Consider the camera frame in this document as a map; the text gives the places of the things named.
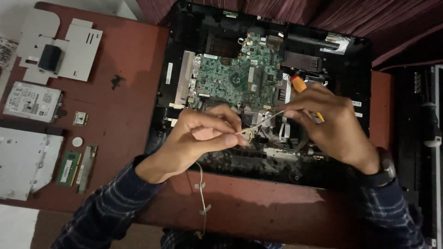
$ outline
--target wooden table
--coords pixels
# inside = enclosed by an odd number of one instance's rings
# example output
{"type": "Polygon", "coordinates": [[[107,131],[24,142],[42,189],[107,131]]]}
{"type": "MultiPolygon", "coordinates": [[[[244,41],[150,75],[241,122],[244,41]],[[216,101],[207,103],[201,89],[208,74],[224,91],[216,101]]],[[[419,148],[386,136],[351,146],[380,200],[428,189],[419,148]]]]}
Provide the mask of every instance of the wooden table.
{"type": "MultiPolygon", "coordinates": [[[[85,146],[99,145],[87,194],[110,181],[127,162],[143,153],[153,110],[168,30],[133,20],[39,2],[35,8],[56,13],[61,19],[57,38],[65,37],[72,18],[94,23],[103,31],[88,82],[66,78],[50,79],[48,87],[64,91],[63,109],[67,116],[54,126],[68,131],[62,150],[84,152],[85,146]],[[126,81],[112,90],[115,74],[126,81]],[[85,127],[73,126],[76,111],[89,113],[85,127]],[[82,137],[84,145],[71,141],[82,137]]],[[[0,109],[13,82],[23,81],[25,68],[12,70],[0,109]]],[[[390,134],[389,75],[373,73],[371,138],[388,147],[390,134]]],[[[2,119],[15,117],[2,115],[2,119]]],[[[211,204],[207,229],[268,241],[354,247],[358,227],[351,222],[346,196],[313,188],[268,183],[204,174],[205,202],[211,204]]],[[[194,184],[199,173],[186,172],[168,180],[138,217],[138,222],[180,229],[201,229],[201,200],[194,184]]],[[[0,203],[41,210],[73,213],[86,195],[75,187],[50,183],[28,201],[2,200],[0,203]]]]}

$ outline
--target green circuit board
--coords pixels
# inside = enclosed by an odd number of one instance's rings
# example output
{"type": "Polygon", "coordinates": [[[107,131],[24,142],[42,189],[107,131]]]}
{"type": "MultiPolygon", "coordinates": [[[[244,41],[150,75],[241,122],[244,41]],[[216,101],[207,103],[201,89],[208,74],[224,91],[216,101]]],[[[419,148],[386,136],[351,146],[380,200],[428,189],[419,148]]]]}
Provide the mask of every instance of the green circuit board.
{"type": "Polygon", "coordinates": [[[249,32],[237,58],[202,54],[195,83],[196,99],[190,106],[198,108],[199,100],[205,97],[234,106],[241,103],[252,109],[273,107],[282,41],[280,37],[249,32]]]}

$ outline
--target wristwatch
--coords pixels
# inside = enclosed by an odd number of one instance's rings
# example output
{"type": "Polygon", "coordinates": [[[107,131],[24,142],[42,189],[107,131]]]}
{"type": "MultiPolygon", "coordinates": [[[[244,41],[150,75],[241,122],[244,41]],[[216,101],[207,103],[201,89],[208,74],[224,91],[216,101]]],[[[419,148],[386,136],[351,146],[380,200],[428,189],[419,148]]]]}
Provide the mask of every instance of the wristwatch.
{"type": "Polygon", "coordinates": [[[365,187],[381,187],[390,183],[396,176],[391,153],[381,147],[377,147],[377,151],[380,157],[380,170],[373,175],[365,175],[361,172],[357,174],[361,185],[365,187]]]}

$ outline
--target right hand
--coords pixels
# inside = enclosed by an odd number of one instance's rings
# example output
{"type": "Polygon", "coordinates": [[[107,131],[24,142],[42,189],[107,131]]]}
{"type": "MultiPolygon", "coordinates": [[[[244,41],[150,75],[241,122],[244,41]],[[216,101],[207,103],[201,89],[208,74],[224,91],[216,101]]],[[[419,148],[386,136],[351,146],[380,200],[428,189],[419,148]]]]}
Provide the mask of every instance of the right hand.
{"type": "Polygon", "coordinates": [[[367,175],[380,169],[377,148],[363,132],[352,101],[334,95],[321,84],[313,84],[283,106],[284,115],[299,122],[309,137],[327,155],[349,164],[367,175]],[[324,122],[317,124],[303,110],[320,112],[324,122]]]}

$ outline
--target shirt sleeve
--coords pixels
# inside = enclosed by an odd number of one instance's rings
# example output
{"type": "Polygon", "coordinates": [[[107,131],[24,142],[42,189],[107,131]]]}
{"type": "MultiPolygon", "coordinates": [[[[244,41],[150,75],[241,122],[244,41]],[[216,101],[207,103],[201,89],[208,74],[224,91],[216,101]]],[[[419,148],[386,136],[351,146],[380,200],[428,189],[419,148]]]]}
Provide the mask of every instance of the shirt sleeve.
{"type": "Polygon", "coordinates": [[[112,240],[122,239],[135,212],[163,185],[149,184],[135,173],[134,167],[146,157],[136,157],[114,180],[94,191],[63,226],[51,248],[106,249],[112,240]]]}
{"type": "Polygon", "coordinates": [[[427,248],[421,221],[412,218],[397,179],[383,187],[361,187],[362,212],[368,223],[367,248],[427,248]]]}

